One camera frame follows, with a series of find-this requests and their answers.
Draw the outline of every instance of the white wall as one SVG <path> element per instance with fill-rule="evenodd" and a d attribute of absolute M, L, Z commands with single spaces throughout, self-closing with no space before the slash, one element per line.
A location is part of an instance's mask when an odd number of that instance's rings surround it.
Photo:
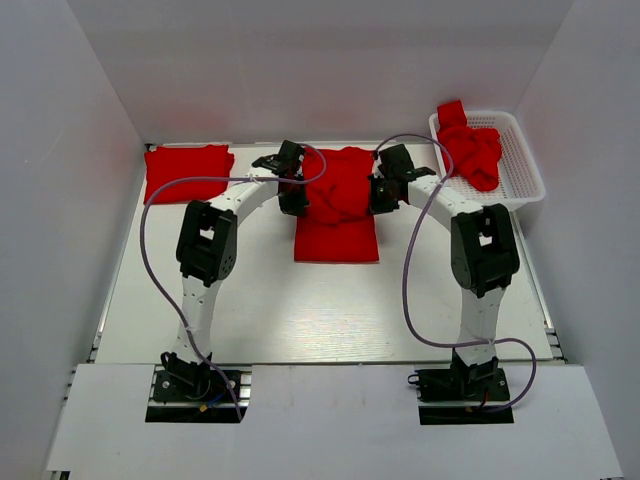
<path fill-rule="evenodd" d="M 625 478 L 640 478 L 639 22 L 639 2 L 577 0 L 517 109 L 548 192 L 526 235 Z"/>
<path fill-rule="evenodd" d="M 69 0 L 145 142 L 374 139 L 513 111 L 571 0 Z"/>
<path fill-rule="evenodd" d="M 0 476 L 40 478 L 86 360 L 141 142 L 63 0 L 0 16 Z"/>

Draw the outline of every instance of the crumpled red cloth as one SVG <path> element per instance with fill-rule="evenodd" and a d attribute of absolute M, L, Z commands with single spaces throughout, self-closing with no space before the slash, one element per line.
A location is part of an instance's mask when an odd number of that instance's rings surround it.
<path fill-rule="evenodd" d="M 327 171 L 306 186 L 311 205 L 298 217 L 294 247 L 296 262 L 368 263 L 378 261 L 378 242 L 369 207 L 371 151 L 355 147 L 321 150 Z M 322 160 L 308 149 L 304 178 L 322 170 Z"/>
<path fill-rule="evenodd" d="M 438 140 L 453 157 L 454 175 L 462 175 L 476 190 L 488 192 L 498 188 L 498 161 L 502 157 L 500 134 L 495 128 L 470 128 L 462 102 L 438 107 Z M 442 154 L 445 168 L 449 159 Z"/>
<path fill-rule="evenodd" d="M 147 188 L 144 203 L 163 185 L 187 177 L 229 177 L 234 156 L 228 145 L 196 148 L 158 147 L 144 154 L 147 164 Z M 154 204 L 209 200 L 227 189 L 228 182 L 188 182 L 170 187 Z"/>

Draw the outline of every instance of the white basket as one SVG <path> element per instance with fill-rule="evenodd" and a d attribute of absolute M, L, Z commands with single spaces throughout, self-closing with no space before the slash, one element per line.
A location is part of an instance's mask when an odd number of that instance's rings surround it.
<path fill-rule="evenodd" d="M 502 158 L 498 163 L 500 185 L 491 192 L 479 192 L 460 176 L 449 179 L 447 185 L 482 205 L 502 203 L 510 211 L 526 203 L 542 200 L 546 193 L 544 184 L 515 117 L 510 113 L 491 110 L 465 111 L 465 114 L 471 128 L 495 128 L 500 133 L 502 144 Z M 438 138 L 440 122 L 437 113 L 429 117 L 429 127 L 431 136 Z M 434 147 L 440 175 L 444 175 L 446 170 L 442 152 L 437 146 L 434 145 Z"/>

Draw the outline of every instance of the white platform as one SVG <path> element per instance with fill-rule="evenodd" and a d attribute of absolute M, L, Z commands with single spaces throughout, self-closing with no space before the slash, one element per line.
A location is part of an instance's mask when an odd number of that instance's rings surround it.
<path fill-rule="evenodd" d="M 513 389 L 529 375 L 505 370 Z M 153 366 L 80 365 L 47 468 L 73 480 L 621 475 L 582 367 L 540 368 L 512 425 L 420 426 L 410 371 L 257 366 L 240 425 L 146 424 Z"/>
<path fill-rule="evenodd" d="M 435 168 L 431 146 L 408 147 L 417 165 Z M 236 156 L 232 174 L 244 175 L 253 160 L 275 153 L 277 145 L 238 146 L 231 151 Z M 151 264 L 174 298 L 182 294 L 175 249 L 184 208 L 152 207 L 147 227 Z M 140 259 L 141 212 L 142 192 L 111 298 L 98 363 L 159 363 L 160 354 L 171 347 L 176 335 L 178 318 L 152 285 Z M 402 317 L 402 262 L 417 215 L 417 209 L 403 205 L 400 211 L 376 217 L 378 264 L 298 264 L 293 262 L 295 218 L 282 215 L 276 200 L 265 204 L 239 231 L 238 262 L 216 304 L 214 361 L 382 363 L 450 359 L 450 351 L 416 341 Z M 427 219 L 412 261 L 410 305 L 416 328 L 438 341 L 454 341 L 460 323 L 461 293 L 449 266 L 449 249 L 448 232 Z M 552 358 L 544 315 L 525 268 L 514 276 L 504 297 L 498 336 L 522 338 L 538 358 Z M 528 358 L 524 349 L 511 344 L 499 345 L 498 354 L 503 360 Z"/>

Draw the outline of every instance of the folded red cloth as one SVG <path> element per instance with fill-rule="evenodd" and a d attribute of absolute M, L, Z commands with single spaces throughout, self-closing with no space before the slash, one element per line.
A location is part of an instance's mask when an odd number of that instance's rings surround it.
<path fill-rule="evenodd" d="M 147 189 L 144 203 L 163 185 L 187 177 L 228 177 L 234 156 L 228 145 L 207 145 L 198 148 L 158 147 L 144 154 L 147 164 Z M 158 203 L 180 203 L 208 200 L 220 195 L 227 182 L 187 182 L 170 187 L 154 200 Z"/>
<path fill-rule="evenodd" d="M 438 140 L 453 157 L 454 175 L 462 175 L 481 192 L 498 188 L 498 161 L 502 157 L 498 131 L 495 128 L 468 127 L 460 100 L 440 105 L 438 121 Z M 442 157 L 448 170 L 449 159 L 444 153 Z"/>
<path fill-rule="evenodd" d="M 311 205 L 298 217 L 296 262 L 368 263 L 378 261 L 378 242 L 369 207 L 371 152 L 347 147 L 321 150 L 327 171 L 306 186 Z M 307 150 L 302 163 L 305 178 L 322 170 L 322 160 Z"/>

